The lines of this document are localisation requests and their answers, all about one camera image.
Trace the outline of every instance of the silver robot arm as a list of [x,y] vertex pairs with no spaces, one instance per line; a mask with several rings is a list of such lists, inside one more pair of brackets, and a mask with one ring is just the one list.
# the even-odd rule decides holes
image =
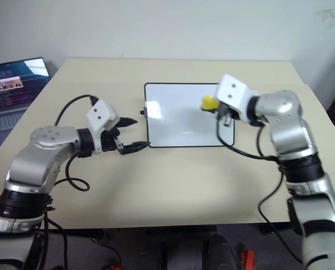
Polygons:
[[43,235],[37,229],[52,203],[49,193],[61,164],[73,156],[85,158],[116,149],[129,154],[145,148],[147,142],[124,146],[118,141],[117,127],[134,123],[97,99],[87,113],[88,128],[50,126],[32,133],[29,144],[14,158],[0,196],[0,264],[17,269],[38,266]]
[[309,270],[335,270],[335,193],[323,171],[309,125],[301,118],[298,97],[291,91],[257,92],[225,75],[217,87],[218,118],[251,125],[268,122],[279,170],[292,195],[289,217],[303,235],[303,264]]

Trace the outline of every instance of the table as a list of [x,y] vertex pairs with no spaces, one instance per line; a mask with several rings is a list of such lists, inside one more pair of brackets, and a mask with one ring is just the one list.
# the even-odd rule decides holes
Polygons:
[[[145,119],[140,115],[146,82],[217,83],[224,73],[261,93],[290,89],[298,94],[335,188],[335,127],[290,62],[73,58],[63,64],[1,146],[0,194],[8,167],[31,132],[53,124],[73,97],[98,95],[121,116],[138,120],[121,129],[120,140],[129,144],[147,139]],[[85,127],[89,108],[88,100],[76,102],[60,125]],[[237,122],[234,146],[256,154],[256,134],[257,128]],[[274,153],[268,128],[261,145],[265,154]],[[248,159],[223,147],[146,148],[127,156],[106,152],[77,159],[71,175],[89,181],[91,189],[80,192],[67,183],[53,189],[56,210],[50,217],[64,228],[262,222],[257,203],[279,180],[276,164]],[[287,197],[283,187],[264,205],[271,221],[288,220]]]

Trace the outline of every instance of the white board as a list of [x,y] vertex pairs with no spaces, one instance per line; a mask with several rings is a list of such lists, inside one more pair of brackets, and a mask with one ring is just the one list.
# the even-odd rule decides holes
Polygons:
[[[204,95],[214,96],[217,84],[146,83],[145,107],[151,147],[221,146],[216,117],[201,110]],[[234,143],[234,122],[220,123],[220,136]]]

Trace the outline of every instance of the laptop keyboard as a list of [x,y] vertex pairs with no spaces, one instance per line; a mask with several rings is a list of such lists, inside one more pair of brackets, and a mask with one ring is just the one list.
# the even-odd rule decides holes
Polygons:
[[0,131],[6,131],[14,128],[17,122],[22,117],[23,112],[17,112],[15,114],[8,114],[0,116]]

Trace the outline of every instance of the laptop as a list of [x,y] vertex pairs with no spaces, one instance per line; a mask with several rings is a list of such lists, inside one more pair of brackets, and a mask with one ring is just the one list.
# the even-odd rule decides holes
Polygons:
[[41,57],[0,64],[0,146],[49,80]]

